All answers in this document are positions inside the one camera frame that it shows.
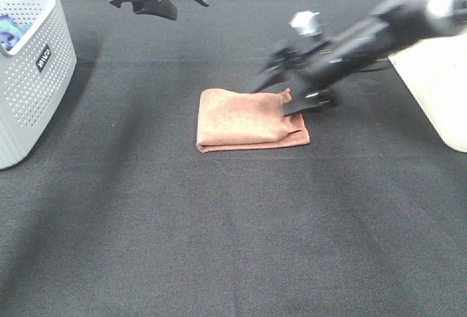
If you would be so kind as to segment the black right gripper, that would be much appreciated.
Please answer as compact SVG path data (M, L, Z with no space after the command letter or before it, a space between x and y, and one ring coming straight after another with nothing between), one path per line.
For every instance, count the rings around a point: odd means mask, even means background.
M279 46L250 84L250 93L259 93L296 76L304 85L299 97L285 103L283 115L306 111L323 111L338 105L331 86L350 73L350 60L332 49L329 41L321 41L300 50L291 45Z

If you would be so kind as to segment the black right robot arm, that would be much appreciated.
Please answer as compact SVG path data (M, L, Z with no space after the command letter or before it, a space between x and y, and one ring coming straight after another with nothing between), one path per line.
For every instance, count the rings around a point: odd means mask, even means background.
M340 35L320 38L307 49L278 47L252 92L296 74L304 89L285 103L283 114L324 110L338 104L331 86L424 39L453 37L466 30L466 0L384 0Z

